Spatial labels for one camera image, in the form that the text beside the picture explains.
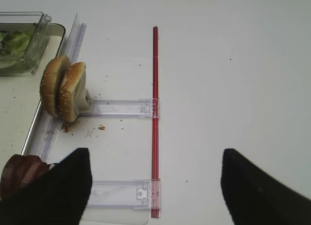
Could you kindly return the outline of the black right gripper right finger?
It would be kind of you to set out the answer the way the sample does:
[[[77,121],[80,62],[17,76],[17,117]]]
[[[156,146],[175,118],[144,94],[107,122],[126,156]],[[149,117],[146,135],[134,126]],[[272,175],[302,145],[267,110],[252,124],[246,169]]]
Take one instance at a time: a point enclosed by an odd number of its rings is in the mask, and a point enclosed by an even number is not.
[[[235,149],[225,149],[221,189],[236,225],[309,225],[311,201],[261,170]]]

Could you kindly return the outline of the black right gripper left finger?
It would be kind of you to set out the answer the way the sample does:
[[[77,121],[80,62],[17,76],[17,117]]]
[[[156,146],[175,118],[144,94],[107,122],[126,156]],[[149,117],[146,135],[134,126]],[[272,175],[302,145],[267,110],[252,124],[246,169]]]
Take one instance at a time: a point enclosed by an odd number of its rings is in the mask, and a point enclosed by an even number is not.
[[[2,225],[77,225],[92,187],[89,150],[78,148],[51,170],[0,199]]]

